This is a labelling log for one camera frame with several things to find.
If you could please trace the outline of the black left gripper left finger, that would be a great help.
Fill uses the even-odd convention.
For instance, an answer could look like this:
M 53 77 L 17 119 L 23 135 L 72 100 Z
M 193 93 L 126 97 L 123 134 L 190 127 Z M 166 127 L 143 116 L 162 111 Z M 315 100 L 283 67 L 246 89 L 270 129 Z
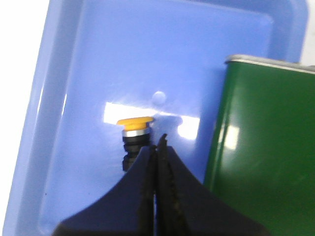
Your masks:
M 99 200 L 63 220 L 55 236 L 154 235 L 155 147 L 141 148 L 121 180 Z

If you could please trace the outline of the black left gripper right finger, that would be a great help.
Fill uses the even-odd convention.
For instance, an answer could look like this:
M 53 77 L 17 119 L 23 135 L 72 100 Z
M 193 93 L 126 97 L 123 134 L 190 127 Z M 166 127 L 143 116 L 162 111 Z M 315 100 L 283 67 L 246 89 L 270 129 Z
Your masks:
M 163 134 L 157 145 L 157 222 L 160 236 L 268 236 L 260 223 L 203 186 Z

